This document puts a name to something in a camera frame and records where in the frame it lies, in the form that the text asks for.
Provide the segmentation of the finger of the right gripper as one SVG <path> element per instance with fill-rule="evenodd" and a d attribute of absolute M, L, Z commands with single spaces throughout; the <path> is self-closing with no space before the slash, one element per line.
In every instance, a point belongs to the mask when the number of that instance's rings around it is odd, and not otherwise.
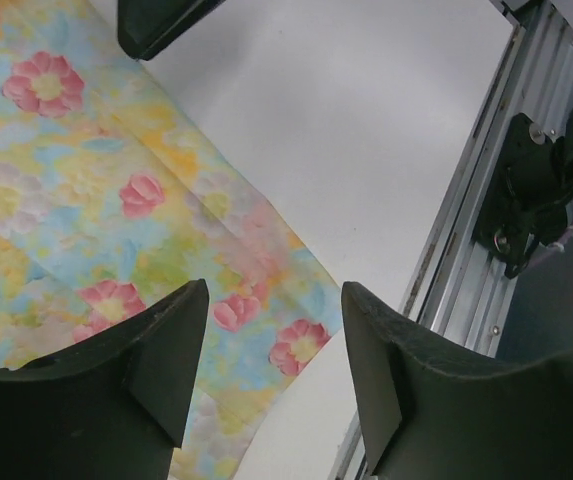
<path fill-rule="evenodd" d="M 149 61 L 223 0 L 118 0 L 117 40 L 134 60 Z"/>

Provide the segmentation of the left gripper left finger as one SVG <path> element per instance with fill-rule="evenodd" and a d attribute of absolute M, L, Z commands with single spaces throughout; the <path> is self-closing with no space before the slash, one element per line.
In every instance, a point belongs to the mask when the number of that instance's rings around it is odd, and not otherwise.
<path fill-rule="evenodd" d="M 209 292 L 145 311 L 16 370 L 0 368 L 0 479 L 165 479 L 182 444 Z"/>

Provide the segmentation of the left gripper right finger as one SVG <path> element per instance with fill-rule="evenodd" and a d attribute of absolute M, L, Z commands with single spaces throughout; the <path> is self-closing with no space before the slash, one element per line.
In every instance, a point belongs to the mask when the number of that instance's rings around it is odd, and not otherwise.
<path fill-rule="evenodd" d="M 343 285 L 341 304 L 369 475 L 573 479 L 573 353 L 490 358 L 357 282 Z"/>

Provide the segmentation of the floral pastel skirt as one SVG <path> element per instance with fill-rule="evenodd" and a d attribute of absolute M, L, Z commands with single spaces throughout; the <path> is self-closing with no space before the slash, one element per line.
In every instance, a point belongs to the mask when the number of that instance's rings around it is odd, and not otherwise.
<path fill-rule="evenodd" d="M 0 367 L 211 304 L 174 479 L 231 479 L 341 324 L 338 285 L 87 1 L 0 1 Z"/>

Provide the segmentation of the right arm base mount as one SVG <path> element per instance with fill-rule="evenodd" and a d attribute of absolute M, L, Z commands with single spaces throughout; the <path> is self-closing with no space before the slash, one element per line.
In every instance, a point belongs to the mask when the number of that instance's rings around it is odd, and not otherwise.
<path fill-rule="evenodd" d="M 540 246 L 559 241 L 569 225 L 553 166 L 554 142 L 526 114 L 512 117 L 474 229 L 474 238 L 513 279 Z"/>

